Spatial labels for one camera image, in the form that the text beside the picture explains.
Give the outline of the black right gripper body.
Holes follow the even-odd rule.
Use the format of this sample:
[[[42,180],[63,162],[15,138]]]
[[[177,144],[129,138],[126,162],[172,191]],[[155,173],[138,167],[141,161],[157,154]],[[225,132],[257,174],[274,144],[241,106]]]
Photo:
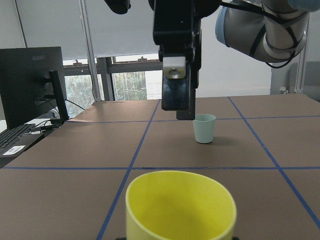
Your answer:
[[[213,14],[219,0],[150,0],[153,10],[153,40],[162,62],[168,57],[185,57],[193,62],[201,45],[201,19]]]

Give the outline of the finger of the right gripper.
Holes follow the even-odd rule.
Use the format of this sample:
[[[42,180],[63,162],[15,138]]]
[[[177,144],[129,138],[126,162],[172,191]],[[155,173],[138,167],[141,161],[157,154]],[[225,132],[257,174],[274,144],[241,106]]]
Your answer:
[[[196,115],[196,89],[199,86],[199,69],[201,68],[201,65],[190,63],[188,67],[189,106],[186,110],[178,110],[176,112],[177,120],[194,120]]]
[[[187,110],[190,106],[191,82],[186,57],[165,56],[162,64],[162,109]]]

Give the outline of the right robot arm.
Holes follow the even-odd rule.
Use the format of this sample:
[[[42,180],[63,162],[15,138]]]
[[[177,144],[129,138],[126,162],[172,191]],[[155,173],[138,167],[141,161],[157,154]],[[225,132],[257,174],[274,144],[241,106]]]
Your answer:
[[[178,120],[193,120],[202,66],[203,18],[218,12],[218,41],[266,64],[288,64],[305,47],[319,1],[151,0],[153,40],[162,62],[162,101]]]

